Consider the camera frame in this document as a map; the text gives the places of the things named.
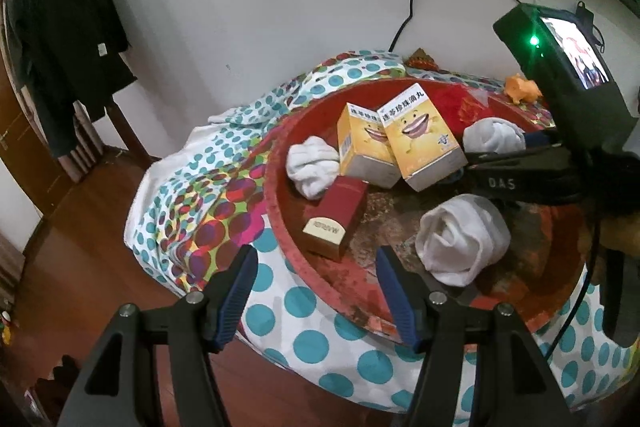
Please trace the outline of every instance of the hanging coat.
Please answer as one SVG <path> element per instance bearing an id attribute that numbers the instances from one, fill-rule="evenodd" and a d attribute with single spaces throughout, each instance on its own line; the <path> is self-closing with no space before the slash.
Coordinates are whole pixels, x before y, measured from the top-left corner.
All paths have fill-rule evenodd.
<path id="1" fill-rule="evenodd" d="M 92 121 L 135 77 L 118 52 L 127 38 L 112 0 L 7 0 L 8 46 L 54 156 L 78 142 L 73 103 Z"/>

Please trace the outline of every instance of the wall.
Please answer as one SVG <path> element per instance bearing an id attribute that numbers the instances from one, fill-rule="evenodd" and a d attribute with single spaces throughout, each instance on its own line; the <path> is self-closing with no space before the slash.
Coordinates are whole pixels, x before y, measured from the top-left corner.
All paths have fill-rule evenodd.
<path id="1" fill-rule="evenodd" d="M 0 205 L 0 233 L 18 251 L 23 251 L 40 222 L 42 214 L 31 203 L 2 161 L 0 161 L 0 194 L 4 201 L 4 204 Z"/>
<path id="2" fill-rule="evenodd" d="M 523 0 L 573 9 L 577 0 Z M 640 24 L 617 0 L 584 0 L 630 107 L 640 85 Z M 347 49 L 386 48 L 408 0 L 115 0 L 139 82 L 118 93 L 149 152 L 180 149 L 211 114 L 252 100 Z M 415 0 L 397 51 L 421 46 L 441 67 L 504 77 L 518 70 L 492 23 L 512 0 Z M 120 144 L 108 122 L 107 143 Z"/>

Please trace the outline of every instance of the mouth graphic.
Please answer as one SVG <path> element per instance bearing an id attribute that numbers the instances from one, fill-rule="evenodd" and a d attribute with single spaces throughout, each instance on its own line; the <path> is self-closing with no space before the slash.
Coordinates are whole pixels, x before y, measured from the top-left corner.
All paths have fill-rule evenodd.
<path id="1" fill-rule="evenodd" d="M 422 136 L 427 133 L 430 127 L 429 124 L 428 114 L 418 116 L 414 121 L 412 121 L 412 123 L 408 123 L 404 129 L 402 129 L 402 134 L 414 140 L 418 136 Z"/>
<path id="2" fill-rule="evenodd" d="M 375 141 L 377 142 L 386 142 L 386 134 L 384 134 L 383 132 L 378 131 L 377 129 L 372 129 L 369 127 L 365 127 L 364 128 L 365 131 L 367 131 L 367 134 L 369 134 L 370 137 L 372 137 Z"/>

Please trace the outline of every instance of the metal screw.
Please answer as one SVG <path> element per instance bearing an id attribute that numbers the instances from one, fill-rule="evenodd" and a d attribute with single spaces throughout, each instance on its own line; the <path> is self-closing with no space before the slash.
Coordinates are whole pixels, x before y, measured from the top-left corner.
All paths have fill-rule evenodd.
<path id="1" fill-rule="evenodd" d="M 515 311 L 513 309 L 513 306 L 511 306 L 508 302 L 501 302 L 500 304 L 498 304 L 497 308 L 498 313 L 503 317 L 511 317 L 511 315 L 513 315 L 513 312 Z"/>
<path id="2" fill-rule="evenodd" d="M 204 299 L 204 293 L 202 292 L 191 292 L 187 295 L 187 302 L 189 304 L 198 304 L 202 302 Z"/>
<path id="3" fill-rule="evenodd" d="M 431 304 L 442 306 L 445 302 L 447 302 L 447 296 L 442 292 L 431 292 L 429 294 L 429 300 L 431 301 Z"/>
<path id="4" fill-rule="evenodd" d="M 120 317 L 130 317 L 137 309 L 138 307 L 135 304 L 124 304 L 120 307 Z"/>

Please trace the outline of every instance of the yellow box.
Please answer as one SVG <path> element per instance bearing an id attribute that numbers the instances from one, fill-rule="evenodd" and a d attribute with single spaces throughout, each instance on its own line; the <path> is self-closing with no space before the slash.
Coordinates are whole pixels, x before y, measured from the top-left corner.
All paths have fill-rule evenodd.
<path id="1" fill-rule="evenodd" d="M 393 151 L 375 111 L 348 103 L 338 120 L 340 174 L 382 188 L 401 178 Z"/>
<path id="2" fill-rule="evenodd" d="M 414 190 L 466 165 L 462 148 L 420 84 L 385 103 L 378 115 L 402 177 Z"/>

